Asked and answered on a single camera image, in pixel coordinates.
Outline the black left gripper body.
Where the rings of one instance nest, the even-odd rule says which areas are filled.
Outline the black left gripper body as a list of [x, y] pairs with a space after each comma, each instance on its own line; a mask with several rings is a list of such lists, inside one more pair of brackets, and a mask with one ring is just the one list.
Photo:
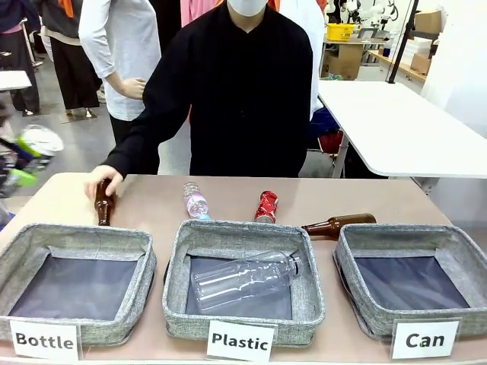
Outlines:
[[1, 151], [1, 198], [11, 197], [21, 185], [21, 178], [15, 167], [18, 154], [13, 151]]

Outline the person's right hand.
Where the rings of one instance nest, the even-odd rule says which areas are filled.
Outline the person's right hand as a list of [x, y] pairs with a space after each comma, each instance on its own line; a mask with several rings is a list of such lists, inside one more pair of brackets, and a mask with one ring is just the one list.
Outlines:
[[104, 179], [110, 180], [105, 189], [106, 195], [110, 196], [115, 193], [116, 187], [123, 181], [123, 176], [116, 169], [107, 165], [95, 167], [87, 174], [84, 182], [84, 193], [89, 199], [95, 199], [97, 185]]

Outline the bystander's bare hand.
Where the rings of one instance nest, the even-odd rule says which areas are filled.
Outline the bystander's bare hand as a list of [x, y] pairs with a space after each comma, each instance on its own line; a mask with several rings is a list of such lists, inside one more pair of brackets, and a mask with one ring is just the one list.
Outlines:
[[146, 80], [143, 78], [130, 78], [123, 81], [123, 90], [125, 97], [133, 100], [142, 100], [146, 86]]

